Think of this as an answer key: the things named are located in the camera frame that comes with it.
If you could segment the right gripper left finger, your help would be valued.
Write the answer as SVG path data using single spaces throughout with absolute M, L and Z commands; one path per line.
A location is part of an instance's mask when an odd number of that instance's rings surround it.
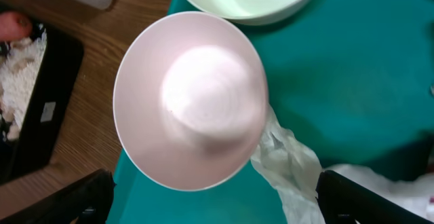
M 114 188 L 112 173 L 99 169 L 1 219 L 1 224 L 105 224 L 114 200 Z

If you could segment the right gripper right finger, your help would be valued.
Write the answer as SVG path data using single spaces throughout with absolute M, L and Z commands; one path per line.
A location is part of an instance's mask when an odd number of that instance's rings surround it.
M 320 174 L 316 192 L 326 224 L 430 223 L 332 170 Z

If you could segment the pink bowl with food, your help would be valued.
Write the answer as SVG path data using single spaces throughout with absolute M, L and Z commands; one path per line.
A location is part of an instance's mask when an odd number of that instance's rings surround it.
M 113 116 L 122 147 L 152 181 L 215 187 L 253 154 L 269 105 L 252 42 L 204 12 L 166 16 L 137 36 L 119 66 Z

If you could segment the orange carrot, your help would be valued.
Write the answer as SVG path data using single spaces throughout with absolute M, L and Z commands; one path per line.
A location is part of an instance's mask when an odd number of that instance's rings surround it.
M 33 30 L 33 23 L 20 12 L 1 13 L 1 41 L 17 41 L 28 37 Z

